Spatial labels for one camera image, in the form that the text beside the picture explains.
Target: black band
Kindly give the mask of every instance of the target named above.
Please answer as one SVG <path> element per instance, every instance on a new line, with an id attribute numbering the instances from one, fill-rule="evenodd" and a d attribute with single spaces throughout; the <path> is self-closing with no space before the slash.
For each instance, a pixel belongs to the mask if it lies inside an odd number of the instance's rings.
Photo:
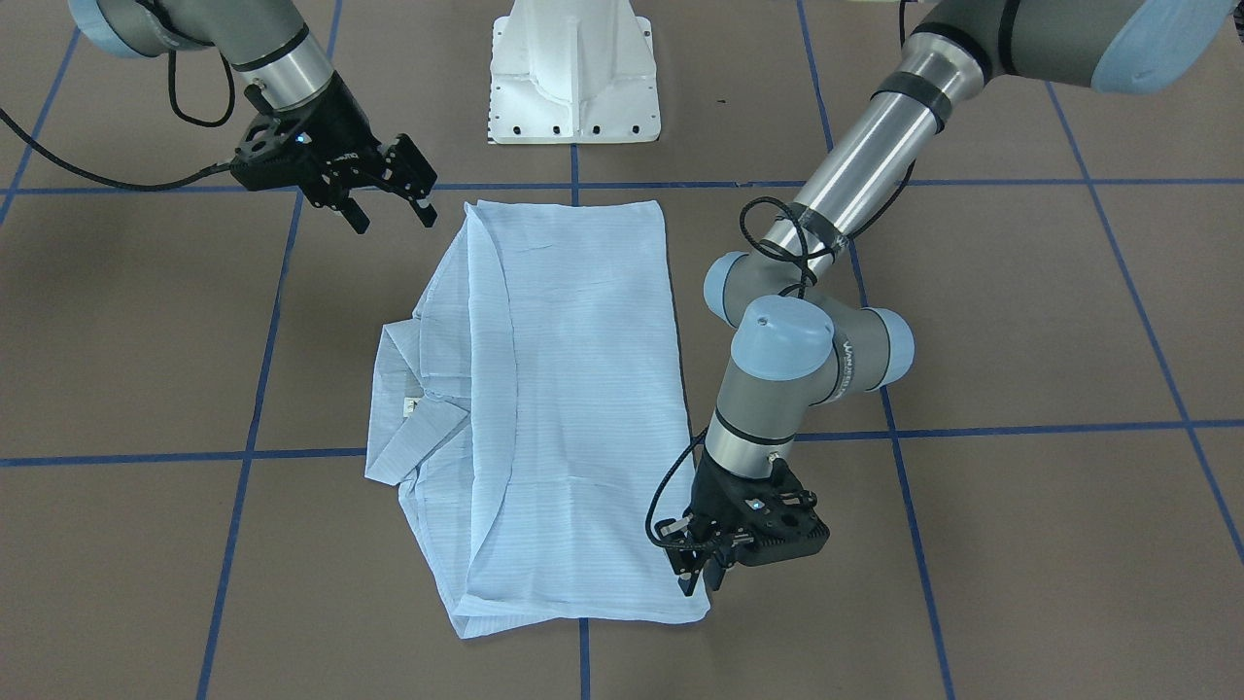
<path id="1" fill-rule="evenodd" d="M 998 25 L 998 60 L 1003 62 L 1003 70 L 1008 75 L 1019 75 L 1011 57 L 1011 40 L 1015 32 L 1015 15 L 1019 14 L 1019 4 L 1020 0 L 1006 0 L 1006 5 L 1003 7 L 1003 20 Z"/>
<path id="2" fill-rule="evenodd" d="M 778 445 L 786 445 L 791 440 L 795 440 L 794 435 L 791 435 L 790 438 L 784 438 L 781 440 L 773 440 L 773 439 L 769 439 L 769 438 L 756 438 L 755 435 L 746 434 L 746 433 L 744 433 L 744 431 L 734 428 L 733 425 L 730 425 L 730 421 L 728 421 L 724 418 L 722 418 L 722 412 L 714 410 L 713 415 L 717 417 L 717 423 L 722 424 L 722 428 L 724 428 L 726 431 L 729 431 L 730 435 L 733 435 L 735 438 L 739 438 L 741 440 L 746 440 L 748 443 L 751 443 L 751 444 L 755 444 L 755 445 L 768 445 L 770 448 L 774 448 L 774 446 L 778 446 Z"/>
<path id="3" fill-rule="evenodd" d="M 985 73 L 985 82 L 993 80 L 994 62 L 989 60 L 989 52 L 980 44 L 977 44 L 977 40 L 970 34 L 954 25 L 943 22 L 924 22 L 912 31 L 913 35 L 922 32 L 937 34 L 958 44 L 959 47 L 970 53 L 980 63 L 980 72 Z"/>
<path id="4" fill-rule="evenodd" d="M 817 211 L 816 209 L 809 206 L 807 204 L 801 204 L 799 201 L 791 201 L 786 204 L 792 214 L 795 214 L 795 220 L 799 225 L 820 239 L 821 245 L 833 250 L 831 255 L 837 255 L 837 250 L 833 247 L 833 242 L 842 236 L 842 231 L 838 226 L 833 225 L 833 221 L 825 218 L 825 214 Z"/>
<path id="5" fill-rule="evenodd" d="M 290 39 L 289 41 L 282 44 L 281 47 L 277 48 L 276 51 L 272 51 L 271 53 L 264 56 L 262 58 L 255 58 L 254 61 L 246 63 L 233 63 L 233 67 L 236 68 L 238 72 L 245 73 L 254 70 L 259 70 L 269 63 L 280 61 L 281 58 L 289 56 L 295 48 L 297 48 L 299 45 L 302 44 L 302 40 L 310 35 L 311 30 L 307 29 L 306 24 L 304 24 L 302 29 L 300 29 L 299 32 L 294 35 L 294 39 Z"/>
<path id="6" fill-rule="evenodd" d="M 937 129 L 940 133 L 945 128 L 945 122 L 950 118 L 954 103 L 942 92 L 942 88 L 929 82 L 928 78 L 904 71 L 889 73 L 889 77 L 881 81 L 881 87 L 873 92 L 873 97 L 882 92 L 897 92 L 916 99 L 933 112 L 937 118 Z"/>

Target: floor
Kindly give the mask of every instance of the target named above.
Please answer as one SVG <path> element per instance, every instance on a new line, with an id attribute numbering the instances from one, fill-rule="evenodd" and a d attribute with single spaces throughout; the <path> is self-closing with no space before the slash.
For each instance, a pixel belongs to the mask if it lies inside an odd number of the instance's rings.
<path id="1" fill-rule="evenodd" d="M 133 194 L 0 136 L 0 696 L 1244 696 L 1244 45 L 1144 98 L 1000 78 L 827 283 L 902 312 L 908 378 L 810 413 L 792 464 L 820 556 L 731 573 L 700 624 L 560 620 L 471 643 L 391 489 L 362 479 L 379 326 L 462 203 L 666 211 L 685 383 L 730 331 L 708 265 L 791 196 L 896 65 L 893 4 L 634 0 L 662 138 L 484 140 L 510 0 L 299 2 L 442 219 L 360 194 L 357 236 L 216 175 Z M 921 7 L 912 9 L 918 19 Z M 172 179 L 230 153 L 63 4 L 0 4 L 4 107 L 53 150 Z M 182 61 L 213 114 L 219 65 Z"/>

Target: cable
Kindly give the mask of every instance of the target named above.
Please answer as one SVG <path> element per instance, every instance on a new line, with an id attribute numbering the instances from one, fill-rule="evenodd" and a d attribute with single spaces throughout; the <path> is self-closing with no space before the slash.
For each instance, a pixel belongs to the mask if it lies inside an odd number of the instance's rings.
<path id="1" fill-rule="evenodd" d="M 183 177 L 182 179 L 175 179 L 173 182 L 163 182 L 163 183 L 159 183 L 159 184 L 134 184 L 132 182 L 121 182 L 118 179 L 112 179 L 112 178 L 107 178 L 107 177 L 103 177 L 103 175 L 95 174 L 95 173 L 92 173 L 90 170 L 85 170 L 85 169 L 82 169 L 82 168 L 80 168 L 80 167 L 77 167 L 77 165 L 75 165 L 72 163 L 62 160 L 55 153 L 52 153 L 47 148 L 44 148 L 42 144 L 40 144 L 37 140 L 35 140 L 35 138 L 32 136 L 30 136 L 29 133 L 26 133 L 25 129 L 22 129 L 20 126 L 17 126 L 17 122 L 12 121 L 12 117 L 10 117 L 9 112 L 4 111 L 2 107 L 0 107 L 0 121 L 2 121 L 5 123 L 5 126 L 7 126 L 9 128 L 11 128 L 12 132 L 17 134 L 17 138 L 21 138 L 22 140 L 25 140 L 27 145 L 30 145 L 31 148 L 34 148 L 40 155 L 47 158 L 49 160 L 51 160 L 56 165 L 60 165 L 61 168 L 65 168 L 66 170 L 68 170 L 68 172 L 71 172 L 71 173 L 73 173 L 76 175 L 85 177 L 87 179 L 98 182 L 100 184 L 107 184 L 108 187 L 116 187 L 118 189 L 133 189 L 134 191 L 163 191 L 165 189 L 177 189 L 178 187 L 184 187 L 187 184 L 190 184 L 192 182 L 198 182 L 198 180 L 200 180 L 200 179 L 203 179 L 203 178 L 205 178 L 208 175 L 213 175 L 213 174 L 216 174 L 216 173 L 223 173 L 223 172 L 225 172 L 225 170 L 229 169 L 229 163 L 215 163 L 215 164 L 211 164 L 211 165 L 208 165 L 208 167 L 203 168 L 202 170 L 199 170 L 199 172 L 197 172 L 194 174 L 189 174 L 187 177 Z"/>
<path id="2" fill-rule="evenodd" d="M 707 428 L 702 430 L 699 435 L 692 439 L 690 445 L 688 445 L 687 449 L 683 450 L 683 454 L 679 455 L 677 460 L 674 460 L 674 465 L 669 467 L 669 471 L 666 472 L 664 479 L 661 480 L 661 485 L 657 486 L 657 492 L 652 495 L 652 504 L 648 506 L 648 515 L 643 520 L 643 532 L 648 535 L 648 542 L 652 542 L 653 545 L 661 547 L 662 550 L 674 550 L 677 552 L 712 552 L 722 547 L 723 537 L 720 536 L 714 537 L 708 542 L 685 545 L 678 542 L 662 542 L 661 538 L 657 537 L 656 532 L 652 530 L 652 516 L 653 513 L 657 512 L 657 502 L 661 501 L 661 495 L 666 491 L 666 485 L 669 484 L 669 480 L 674 477 L 674 472 L 678 471 L 678 467 L 683 466 L 683 461 L 687 460 L 687 458 L 692 454 L 693 450 L 695 450 L 695 446 L 703 443 L 705 435 L 708 435 Z"/>
<path id="3" fill-rule="evenodd" d="M 177 103 L 177 51 L 168 52 L 168 104 L 173 108 L 173 113 L 178 116 L 184 122 L 189 122 L 194 126 L 202 126 L 204 128 L 215 128 L 218 126 L 224 126 L 233 116 L 234 106 L 238 104 L 238 91 L 233 81 L 233 68 L 229 66 L 229 60 L 225 58 L 224 53 L 220 53 L 220 63 L 225 67 L 225 82 L 229 83 L 229 104 L 225 106 L 225 113 L 223 117 L 215 121 L 205 121 L 198 117 L 192 117 L 182 111 L 182 107 Z"/>
<path id="4" fill-rule="evenodd" d="M 792 226 L 795 226 L 795 235 L 799 237 L 799 247 L 800 247 L 799 255 L 791 254 L 782 246 L 770 240 L 756 240 L 756 237 L 751 235 L 751 231 L 748 230 L 748 211 L 750 211 L 758 204 L 773 204 L 781 211 L 778 219 L 786 219 L 791 223 Z M 812 260 L 814 257 L 819 257 L 821 255 L 830 252 L 830 249 L 826 247 L 825 250 L 809 254 L 807 234 L 804 233 L 804 226 L 800 225 L 799 216 L 796 216 L 795 213 L 790 209 L 790 206 L 787 206 L 781 199 L 778 199 L 776 196 L 756 196 L 751 201 L 744 204 L 743 209 L 739 211 L 739 231 L 743 234 L 743 237 L 746 239 L 746 241 L 753 247 L 755 247 L 756 251 L 760 252 L 761 255 L 770 257 L 773 260 L 778 260 L 780 262 L 790 262 L 796 267 L 799 267 L 799 282 L 787 286 L 786 290 L 784 290 L 782 296 L 789 293 L 790 290 L 792 290 L 794 287 L 799 290 L 799 297 L 802 298 L 804 291 L 807 288 L 807 286 L 816 282 L 816 275 L 814 275 L 812 269 L 807 266 L 809 260 Z"/>
<path id="5" fill-rule="evenodd" d="M 898 2 L 899 47 L 902 47 L 907 42 L 907 4 L 914 1 L 916 0 L 899 0 Z M 886 203 L 882 204 L 881 208 L 878 208 L 877 211 L 872 216 L 870 216 L 867 221 L 863 223 L 863 225 L 846 234 L 848 240 L 855 240 L 856 237 L 858 237 L 863 231 L 868 230 L 868 228 L 871 228 L 872 224 L 877 223 L 877 219 L 884 215 L 884 213 L 889 209 L 889 206 L 894 203 L 894 200 L 898 199 L 898 195 L 902 194 L 904 189 L 907 189 L 907 184 L 911 183 L 912 172 L 914 169 L 916 169 L 916 160 L 912 160 L 911 164 L 907 165 L 907 172 L 903 173 L 903 178 L 898 182 L 898 185 L 894 187 L 894 191 L 892 191 L 889 198 L 886 199 Z M 778 206 L 781 210 L 781 214 L 778 216 L 778 219 L 779 220 L 787 219 L 790 220 L 791 225 L 795 226 L 795 234 L 799 236 L 799 246 L 800 246 L 799 255 L 787 251 L 785 247 L 773 242 L 771 240 L 756 240 L 755 236 L 753 236 L 751 233 L 748 231 L 748 225 L 744 219 L 746 218 L 748 211 L 750 211 L 753 206 L 761 203 L 774 204 L 775 206 Z M 743 233 L 743 237 L 746 239 L 746 241 L 753 247 L 755 247 L 759 252 L 761 252 L 766 257 L 771 257 L 774 260 L 784 262 L 791 262 L 792 265 L 799 267 L 799 281 L 779 291 L 778 292 L 779 296 L 786 296 L 791 291 L 797 290 L 799 297 L 802 298 L 804 292 L 807 290 L 809 283 L 816 281 L 816 275 L 814 275 L 812 270 L 809 267 L 809 261 L 820 257 L 821 255 L 830 255 L 833 252 L 832 249 L 830 249 L 830 246 L 826 245 L 824 249 L 810 254 L 807 251 L 807 236 L 804 233 L 804 228 L 800 225 L 797 218 L 794 215 L 790 206 L 787 206 L 780 199 L 775 199 L 773 196 L 758 196 L 751 201 L 748 201 L 743 206 L 743 210 L 739 211 L 739 230 Z"/>

